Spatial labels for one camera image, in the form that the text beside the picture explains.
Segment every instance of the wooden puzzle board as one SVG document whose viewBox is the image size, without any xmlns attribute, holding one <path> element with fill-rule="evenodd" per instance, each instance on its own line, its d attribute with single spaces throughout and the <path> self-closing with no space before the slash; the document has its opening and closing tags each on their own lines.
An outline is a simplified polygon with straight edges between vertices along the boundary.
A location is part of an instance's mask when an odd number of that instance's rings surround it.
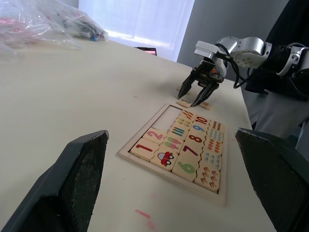
<svg viewBox="0 0 309 232">
<path fill-rule="evenodd" d="M 223 152 L 221 155 L 221 170 L 220 170 L 220 182 L 219 182 L 219 190 L 218 192 L 212 192 L 206 188 L 199 186 L 189 180 L 186 180 L 176 174 L 169 172 L 159 166 L 156 166 L 146 160 L 143 160 L 133 154 L 130 153 L 130 150 L 135 146 L 135 144 L 143 137 L 143 135 L 148 131 L 149 128 L 155 128 L 161 131 L 168 131 L 175 121 L 175 119 L 179 116 L 180 112 L 183 109 L 181 106 L 176 104 L 166 104 L 164 105 L 133 137 L 130 141 L 125 144 L 120 151 L 117 153 L 120 157 L 152 172 L 163 178 L 166 178 L 196 194 L 204 196 L 216 203 L 225 204 L 225 196 L 226 196 L 226 178 L 227 178 L 227 156 L 228 156 L 228 133 L 227 128 L 225 128 L 224 132 L 224 141 L 223 141 Z M 194 113 L 194 108 L 188 109 L 190 112 Z M 198 114 L 199 116 L 203 116 L 207 119 L 212 120 L 207 117 L 207 112 L 205 114 Z"/>
</svg>

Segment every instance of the table surface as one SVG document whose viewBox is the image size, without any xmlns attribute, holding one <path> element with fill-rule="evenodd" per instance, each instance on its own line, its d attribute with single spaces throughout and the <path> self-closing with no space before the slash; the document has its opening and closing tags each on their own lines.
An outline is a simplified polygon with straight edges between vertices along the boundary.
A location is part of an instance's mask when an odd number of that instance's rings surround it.
<svg viewBox="0 0 309 232">
<path fill-rule="evenodd" d="M 32 47 L 0 69 L 0 229 L 68 142 L 108 130 L 89 232 L 275 231 L 234 139 L 237 127 L 251 127 L 240 89 L 225 80 L 208 99 L 213 109 L 197 108 L 229 130 L 220 206 L 116 156 L 165 103 L 176 102 L 191 68 L 112 41 L 82 43 L 84 51 Z M 200 90 L 195 84 L 188 99 Z"/>
</svg>

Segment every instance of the blue number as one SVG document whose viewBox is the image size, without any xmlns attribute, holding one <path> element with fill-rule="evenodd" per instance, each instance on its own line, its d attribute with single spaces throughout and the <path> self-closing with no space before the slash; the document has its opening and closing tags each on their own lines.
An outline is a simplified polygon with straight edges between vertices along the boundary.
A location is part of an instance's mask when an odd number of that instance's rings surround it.
<svg viewBox="0 0 309 232">
<path fill-rule="evenodd" d="M 203 132 L 205 132 L 203 128 L 201 128 L 201 127 L 199 127 L 199 126 L 197 126 L 197 125 L 193 125 L 193 128 L 194 128 L 195 130 L 197 130 L 197 131 L 203 131 Z"/>
</svg>

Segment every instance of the window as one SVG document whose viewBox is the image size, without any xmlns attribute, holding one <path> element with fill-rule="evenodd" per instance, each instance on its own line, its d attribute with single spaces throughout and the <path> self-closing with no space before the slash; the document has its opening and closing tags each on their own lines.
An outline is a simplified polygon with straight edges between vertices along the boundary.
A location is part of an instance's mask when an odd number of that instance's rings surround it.
<svg viewBox="0 0 309 232">
<path fill-rule="evenodd" d="M 160 57 L 177 60 L 194 0 L 80 0 L 79 7 L 110 40 L 155 47 Z"/>
</svg>

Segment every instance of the white wall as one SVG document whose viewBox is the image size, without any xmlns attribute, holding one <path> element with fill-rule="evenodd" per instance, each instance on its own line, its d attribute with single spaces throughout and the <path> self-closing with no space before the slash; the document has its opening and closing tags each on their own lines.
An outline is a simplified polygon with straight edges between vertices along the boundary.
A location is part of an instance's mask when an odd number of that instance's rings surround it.
<svg viewBox="0 0 309 232">
<path fill-rule="evenodd" d="M 60 1 L 69 5 L 69 6 L 73 6 L 75 8 L 78 8 L 78 1 L 79 0 L 60 0 Z"/>
<path fill-rule="evenodd" d="M 266 39 L 288 0 L 195 0 L 178 56 L 178 63 L 195 67 L 197 41 L 249 36 Z"/>
</svg>

